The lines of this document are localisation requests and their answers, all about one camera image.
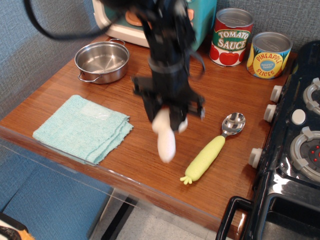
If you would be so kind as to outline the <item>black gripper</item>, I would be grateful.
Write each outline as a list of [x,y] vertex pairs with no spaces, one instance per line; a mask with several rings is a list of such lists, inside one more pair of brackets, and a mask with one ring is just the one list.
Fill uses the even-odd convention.
[[189,85],[190,61],[160,66],[148,61],[152,76],[132,76],[134,94],[141,96],[148,120],[152,123],[163,106],[169,107],[170,127],[174,132],[184,132],[188,127],[187,114],[205,116],[205,99]]

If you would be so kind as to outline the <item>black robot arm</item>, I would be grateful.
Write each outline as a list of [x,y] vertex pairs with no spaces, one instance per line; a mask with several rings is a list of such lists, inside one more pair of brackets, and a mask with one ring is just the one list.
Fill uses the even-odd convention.
[[150,77],[134,76],[134,93],[143,99],[150,122],[163,107],[169,108],[169,124],[177,131],[192,113],[202,117],[204,98],[189,85],[190,57],[202,62],[192,50],[195,32],[185,0],[104,0],[116,11],[115,23],[125,12],[134,13],[142,23],[149,45]]

